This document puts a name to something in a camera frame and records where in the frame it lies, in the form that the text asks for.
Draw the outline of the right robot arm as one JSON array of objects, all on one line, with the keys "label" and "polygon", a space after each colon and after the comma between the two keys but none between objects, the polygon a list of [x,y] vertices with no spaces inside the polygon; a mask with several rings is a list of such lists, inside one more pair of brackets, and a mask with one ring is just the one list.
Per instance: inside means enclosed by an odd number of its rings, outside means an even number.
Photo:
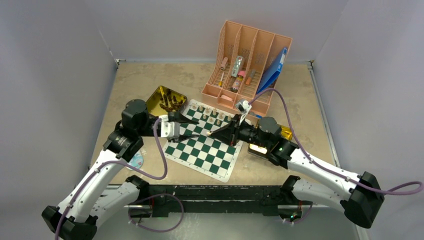
[{"label": "right robot arm", "polygon": [[296,200],[316,202],[337,209],[354,224],[369,229],[385,200],[377,178],[367,171],[349,172],[313,155],[303,153],[300,146],[282,136],[282,128],[273,117],[264,117],[257,125],[231,121],[206,135],[229,146],[239,141],[267,150],[265,158],[276,166],[302,173],[318,183],[307,184],[298,179],[281,189],[280,196],[288,204]]}]

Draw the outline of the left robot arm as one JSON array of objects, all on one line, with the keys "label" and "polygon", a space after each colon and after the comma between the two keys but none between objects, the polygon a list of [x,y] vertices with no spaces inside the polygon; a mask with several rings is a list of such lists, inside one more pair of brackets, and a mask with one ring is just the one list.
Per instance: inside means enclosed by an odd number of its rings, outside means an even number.
[{"label": "left robot arm", "polygon": [[162,180],[167,173],[153,176],[129,165],[144,145],[143,137],[181,142],[192,138],[180,133],[182,123],[197,124],[180,112],[154,116],[144,100],[130,100],[121,113],[121,120],[108,136],[93,166],[75,189],[58,206],[47,206],[42,218],[55,234],[56,240],[91,240],[98,228],[125,205],[138,205],[149,199],[148,182],[137,176],[102,196],[111,180],[122,168],[130,168],[148,178]]}]

